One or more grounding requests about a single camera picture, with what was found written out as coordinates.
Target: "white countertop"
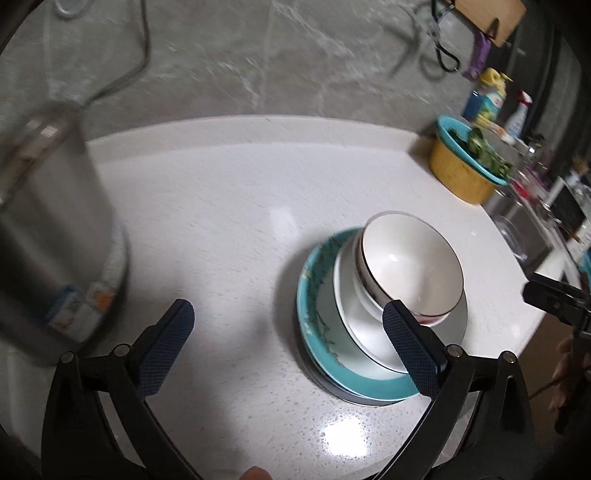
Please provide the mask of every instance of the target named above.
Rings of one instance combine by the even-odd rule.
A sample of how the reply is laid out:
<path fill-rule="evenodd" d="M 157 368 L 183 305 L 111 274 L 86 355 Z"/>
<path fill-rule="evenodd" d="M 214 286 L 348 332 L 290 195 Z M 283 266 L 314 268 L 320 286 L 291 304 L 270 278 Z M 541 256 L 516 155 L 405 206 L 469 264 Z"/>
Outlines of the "white countertop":
<path fill-rule="evenodd" d="M 456 251 L 469 353 L 523 350 L 542 317 L 521 300 L 525 277 L 484 210 L 453 196 L 415 159 L 425 148 L 416 135 L 386 127 L 253 116 L 91 142 L 131 240 L 124 321 L 99 352 L 135 340 L 174 299 L 193 303 L 194 331 L 148 403 L 205 478 L 236 479 L 252 465 L 275 480 L 364 478 L 420 418 L 424 397 L 353 406 L 313 384 L 295 360 L 294 296 L 307 254 L 376 212 L 419 216 Z M 551 256 L 544 268 L 558 277 L 561 259 Z M 52 371 L 8 350 L 9 429 L 38 452 Z M 121 435 L 120 426 L 114 431 Z M 343 437 L 357 456 L 342 450 Z"/>

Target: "marble wall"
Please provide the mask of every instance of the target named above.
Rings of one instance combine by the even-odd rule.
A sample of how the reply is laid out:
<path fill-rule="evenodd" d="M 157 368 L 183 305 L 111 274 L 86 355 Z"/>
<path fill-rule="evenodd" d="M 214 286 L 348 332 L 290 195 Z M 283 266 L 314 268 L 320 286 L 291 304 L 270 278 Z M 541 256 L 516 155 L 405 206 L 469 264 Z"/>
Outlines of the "marble wall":
<path fill-rule="evenodd" d="M 404 1 L 428 18 L 429 1 Z M 88 110 L 86 135 L 253 113 L 422 131 L 437 115 L 461 111 L 470 82 L 442 72 L 433 44 L 397 3 L 148 0 L 150 68 Z M 467 63 L 469 24 L 450 14 L 441 30 L 444 44 Z M 46 0 L 0 56 L 0 129 L 47 98 L 83 100 L 140 58 L 137 0 L 95 0 L 68 21 Z"/>

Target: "stainless steel container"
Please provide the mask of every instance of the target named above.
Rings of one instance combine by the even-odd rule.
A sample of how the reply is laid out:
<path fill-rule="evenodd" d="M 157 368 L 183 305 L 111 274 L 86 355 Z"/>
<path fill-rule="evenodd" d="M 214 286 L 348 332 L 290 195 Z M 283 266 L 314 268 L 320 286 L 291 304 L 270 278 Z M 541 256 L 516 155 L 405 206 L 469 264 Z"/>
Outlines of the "stainless steel container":
<path fill-rule="evenodd" d="M 56 363 L 79 350 L 125 280 L 123 230 L 73 105 L 52 103 L 0 138 L 0 329 Z"/>

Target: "cutting board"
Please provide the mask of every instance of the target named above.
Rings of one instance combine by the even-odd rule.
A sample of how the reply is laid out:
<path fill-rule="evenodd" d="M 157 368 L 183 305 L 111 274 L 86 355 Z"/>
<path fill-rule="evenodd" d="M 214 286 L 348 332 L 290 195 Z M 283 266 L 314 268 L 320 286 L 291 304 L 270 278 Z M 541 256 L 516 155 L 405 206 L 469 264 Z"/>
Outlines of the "cutting board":
<path fill-rule="evenodd" d="M 487 34 L 498 18 L 498 32 L 492 40 L 497 47 L 509 38 L 525 14 L 520 0 L 456 0 L 456 9 Z"/>

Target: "sink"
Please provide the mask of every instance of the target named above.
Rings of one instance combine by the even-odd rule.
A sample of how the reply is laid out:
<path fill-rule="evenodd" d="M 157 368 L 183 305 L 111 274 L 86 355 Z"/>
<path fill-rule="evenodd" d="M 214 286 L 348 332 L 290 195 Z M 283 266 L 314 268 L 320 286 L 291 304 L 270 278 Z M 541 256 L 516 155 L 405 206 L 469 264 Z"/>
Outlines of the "sink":
<path fill-rule="evenodd" d="M 495 190 L 484 210 L 529 278 L 553 250 L 548 231 L 531 206 L 511 189 Z"/>

